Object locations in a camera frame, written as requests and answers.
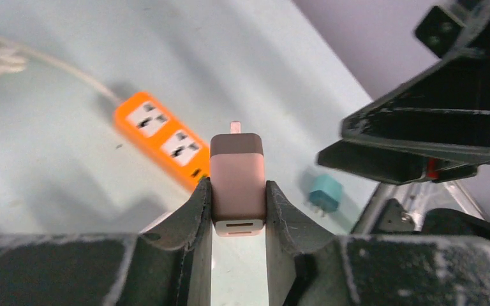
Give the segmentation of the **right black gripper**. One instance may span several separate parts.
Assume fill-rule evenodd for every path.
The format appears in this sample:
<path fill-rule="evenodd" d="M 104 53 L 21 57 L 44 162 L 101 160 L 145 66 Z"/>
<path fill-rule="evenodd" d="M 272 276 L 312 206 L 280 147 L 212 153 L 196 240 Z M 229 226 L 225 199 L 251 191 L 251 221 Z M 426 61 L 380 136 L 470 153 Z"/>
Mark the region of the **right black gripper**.
<path fill-rule="evenodd" d="M 434 6 L 415 30 L 439 61 L 344 119 L 348 141 L 490 162 L 490 1 Z"/>

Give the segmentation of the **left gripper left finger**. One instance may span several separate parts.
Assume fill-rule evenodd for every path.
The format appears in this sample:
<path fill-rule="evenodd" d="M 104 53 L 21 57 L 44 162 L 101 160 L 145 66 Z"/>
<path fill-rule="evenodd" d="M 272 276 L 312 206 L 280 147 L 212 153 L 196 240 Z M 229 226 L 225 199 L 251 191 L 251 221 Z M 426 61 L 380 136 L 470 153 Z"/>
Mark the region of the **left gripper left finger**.
<path fill-rule="evenodd" d="M 143 233 L 0 235 L 0 305 L 209 305 L 212 189 Z"/>

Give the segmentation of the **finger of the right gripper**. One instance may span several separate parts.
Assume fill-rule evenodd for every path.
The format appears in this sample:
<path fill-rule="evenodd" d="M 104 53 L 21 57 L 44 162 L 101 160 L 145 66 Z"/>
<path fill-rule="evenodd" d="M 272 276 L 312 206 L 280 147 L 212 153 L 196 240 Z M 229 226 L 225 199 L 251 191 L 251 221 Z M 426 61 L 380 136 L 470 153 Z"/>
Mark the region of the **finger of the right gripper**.
<path fill-rule="evenodd" d="M 318 152 L 316 163 L 384 184 L 442 183 L 474 177 L 478 166 L 340 140 Z"/>

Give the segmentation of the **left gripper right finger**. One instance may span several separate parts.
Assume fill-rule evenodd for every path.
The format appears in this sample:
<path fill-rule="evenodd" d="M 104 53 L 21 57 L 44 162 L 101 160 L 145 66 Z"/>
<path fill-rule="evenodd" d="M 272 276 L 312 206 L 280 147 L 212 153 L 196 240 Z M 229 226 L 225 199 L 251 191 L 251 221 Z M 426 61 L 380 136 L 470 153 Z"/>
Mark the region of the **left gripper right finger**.
<path fill-rule="evenodd" d="M 490 305 L 490 241 L 380 233 L 397 187 L 381 184 L 348 235 L 334 235 L 266 187 L 270 305 Z"/>

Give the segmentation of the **teal plug adapter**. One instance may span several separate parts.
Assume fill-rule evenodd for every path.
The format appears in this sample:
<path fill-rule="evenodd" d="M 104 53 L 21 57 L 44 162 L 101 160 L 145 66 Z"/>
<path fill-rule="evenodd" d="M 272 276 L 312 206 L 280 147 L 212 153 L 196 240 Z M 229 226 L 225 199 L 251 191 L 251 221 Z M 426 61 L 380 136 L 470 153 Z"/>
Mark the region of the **teal plug adapter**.
<path fill-rule="evenodd" d="M 309 175 L 302 184 L 304 205 L 325 217 L 336 212 L 343 197 L 343 185 L 327 173 Z"/>

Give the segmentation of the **orange power strip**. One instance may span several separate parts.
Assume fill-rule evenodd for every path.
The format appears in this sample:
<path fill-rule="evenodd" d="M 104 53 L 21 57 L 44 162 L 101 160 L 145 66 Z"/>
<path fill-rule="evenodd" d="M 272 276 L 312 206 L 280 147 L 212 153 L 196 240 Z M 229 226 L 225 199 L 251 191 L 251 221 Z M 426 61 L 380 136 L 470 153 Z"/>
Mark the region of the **orange power strip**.
<path fill-rule="evenodd" d="M 154 96 L 132 95 L 113 118 L 119 132 L 186 190 L 209 176 L 209 145 Z"/>

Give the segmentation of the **pink plug adapter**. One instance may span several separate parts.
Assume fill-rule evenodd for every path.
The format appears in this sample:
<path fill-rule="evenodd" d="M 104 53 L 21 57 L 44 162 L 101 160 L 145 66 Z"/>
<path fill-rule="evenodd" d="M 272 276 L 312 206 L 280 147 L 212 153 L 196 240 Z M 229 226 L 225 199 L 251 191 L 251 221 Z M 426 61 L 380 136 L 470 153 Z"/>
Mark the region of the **pink plug adapter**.
<path fill-rule="evenodd" d="M 221 237 L 260 234 L 267 217 L 262 139 L 243 133 L 232 121 L 230 132 L 211 139 L 212 223 Z"/>

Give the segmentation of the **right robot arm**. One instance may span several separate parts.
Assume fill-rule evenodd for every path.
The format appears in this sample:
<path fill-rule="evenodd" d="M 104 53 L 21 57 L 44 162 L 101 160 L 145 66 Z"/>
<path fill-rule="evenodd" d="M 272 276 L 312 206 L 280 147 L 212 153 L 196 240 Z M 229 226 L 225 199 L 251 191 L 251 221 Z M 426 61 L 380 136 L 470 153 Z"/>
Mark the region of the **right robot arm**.
<path fill-rule="evenodd" d="M 448 1 L 431 8 L 415 37 L 438 62 L 344 118 L 341 138 L 322 149 L 320 166 L 416 190 L 380 205 L 372 233 L 467 235 L 490 239 L 482 213 L 434 208 L 425 188 L 443 184 L 459 203 L 459 179 L 490 164 L 490 1 Z"/>

